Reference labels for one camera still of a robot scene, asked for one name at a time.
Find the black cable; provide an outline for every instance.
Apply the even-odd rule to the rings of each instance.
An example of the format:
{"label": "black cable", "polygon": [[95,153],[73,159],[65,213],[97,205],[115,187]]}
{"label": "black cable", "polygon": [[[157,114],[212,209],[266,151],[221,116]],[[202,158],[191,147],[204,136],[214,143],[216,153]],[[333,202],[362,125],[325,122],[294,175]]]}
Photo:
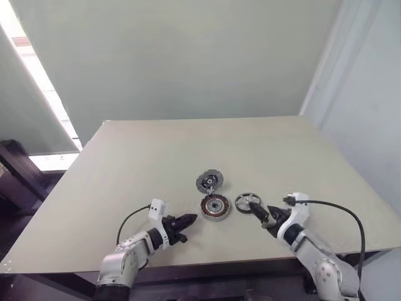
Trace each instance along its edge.
{"label": "black cable", "polygon": [[138,213],[139,211],[142,211],[142,210],[144,210],[144,209],[149,209],[149,208],[150,208],[150,205],[147,205],[147,206],[145,206],[145,207],[142,207],[142,208],[140,208],[140,209],[134,211],[134,212],[131,213],[130,215],[128,215],[128,216],[125,218],[125,220],[123,220],[123,222],[121,223],[120,228],[118,229],[116,245],[118,245],[118,244],[120,243],[120,234],[121,234],[121,230],[123,229],[123,226],[124,226],[125,222],[128,221],[128,219],[129,219],[131,216],[133,216],[135,213]]}
{"label": "black cable", "polygon": [[[337,205],[337,204],[333,204],[333,203],[329,203],[329,202],[307,200],[307,201],[292,201],[291,204],[292,203],[298,203],[298,204],[321,204],[321,205],[331,206],[331,207],[334,207],[334,208],[338,208],[338,209],[344,210],[345,212],[349,213],[355,219],[355,221],[357,221],[358,227],[359,227],[359,231],[361,233],[361,254],[360,254],[359,262],[358,262],[358,277],[359,277],[359,283],[361,283],[362,265],[363,265],[363,262],[365,261],[365,244],[366,244],[366,242],[365,242],[365,231],[363,230],[363,225],[362,225],[360,219],[358,218],[358,216],[354,212],[352,212],[351,210],[349,210],[346,207],[343,207],[343,206],[340,206],[340,205]],[[360,289],[359,289],[358,293],[360,295],[360,298],[362,300],[364,300],[365,297],[363,296],[363,294],[362,294]]]}

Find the metal disc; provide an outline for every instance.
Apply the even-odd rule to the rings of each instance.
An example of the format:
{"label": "metal disc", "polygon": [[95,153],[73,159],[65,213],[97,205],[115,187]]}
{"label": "metal disc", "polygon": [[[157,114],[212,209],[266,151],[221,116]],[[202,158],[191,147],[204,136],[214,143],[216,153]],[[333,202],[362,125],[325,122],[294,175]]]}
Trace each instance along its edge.
{"label": "metal disc", "polygon": [[210,194],[200,202],[200,210],[209,221],[222,221],[230,212],[230,202],[219,194]]}
{"label": "metal disc", "polygon": [[252,213],[249,208],[249,202],[261,204],[261,198],[254,193],[242,193],[235,200],[237,210],[241,213]]}
{"label": "metal disc", "polygon": [[201,193],[212,194],[223,185],[223,175],[215,169],[209,169],[201,174],[196,180],[196,188]]}

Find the white wall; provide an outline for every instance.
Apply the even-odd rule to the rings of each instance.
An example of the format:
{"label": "white wall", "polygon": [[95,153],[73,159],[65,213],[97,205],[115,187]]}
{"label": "white wall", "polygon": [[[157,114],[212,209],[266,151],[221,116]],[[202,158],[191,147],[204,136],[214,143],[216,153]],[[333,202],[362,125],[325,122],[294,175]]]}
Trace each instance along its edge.
{"label": "white wall", "polygon": [[0,140],[29,154],[78,151],[0,26]]}
{"label": "white wall", "polygon": [[103,120],[297,115],[339,0],[11,0],[85,144]]}
{"label": "white wall", "polygon": [[[400,0],[362,0],[356,17],[350,18],[353,26],[345,50],[334,55],[337,61],[329,67],[331,76],[322,73],[305,108],[305,115],[399,215],[400,13]],[[349,45],[354,52],[347,49]],[[362,291],[367,301],[399,301],[401,250],[380,255],[365,265]]]}

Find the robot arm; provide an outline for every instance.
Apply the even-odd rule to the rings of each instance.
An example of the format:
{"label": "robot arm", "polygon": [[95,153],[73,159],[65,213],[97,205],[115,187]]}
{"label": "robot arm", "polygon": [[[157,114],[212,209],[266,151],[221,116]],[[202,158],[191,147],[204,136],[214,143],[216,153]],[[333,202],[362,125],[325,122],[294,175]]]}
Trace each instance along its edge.
{"label": "robot arm", "polygon": [[[308,200],[303,193],[288,197],[295,201]],[[268,211],[256,203],[249,203],[249,207],[262,222],[262,228],[288,246],[310,272],[320,300],[359,300],[357,271],[341,261],[323,240],[303,228],[309,216],[306,204],[295,204],[291,209],[268,206]]]}
{"label": "robot arm", "polygon": [[159,199],[154,199],[149,212],[153,228],[122,241],[113,253],[103,259],[93,300],[127,301],[135,277],[147,264],[148,258],[159,248],[166,249],[178,241],[187,241],[181,231],[192,225],[197,215],[164,217],[166,211],[167,205]]}

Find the table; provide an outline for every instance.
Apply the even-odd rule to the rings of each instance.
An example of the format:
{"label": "table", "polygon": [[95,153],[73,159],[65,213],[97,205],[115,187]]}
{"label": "table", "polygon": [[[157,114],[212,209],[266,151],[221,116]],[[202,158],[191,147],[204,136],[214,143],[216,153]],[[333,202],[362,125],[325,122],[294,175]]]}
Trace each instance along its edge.
{"label": "table", "polygon": [[[152,198],[168,201],[172,215],[200,213],[203,195],[195,180],[207,169],[223,173],[218,193],[232,202],[254,192],[264,204],[283,206],[286,193],[301,191],[354,211],[365,227],[367,251],[401,245],[395,212],[303,117],[108,121],[47,197],[0,272],[49,273],[61,283],[57,273],[96,271],[114,249],[124,217]],[[346,213],[312,205],[310,214],[307,227],[335,252],[360,251],[357,224]],[[122,238],[149,227],[147,214],[139,213]],[[292,257],[255,217],[235,208],[219,223],[199,216],[185,234],[186,244],[158,252],[149,266]]]}

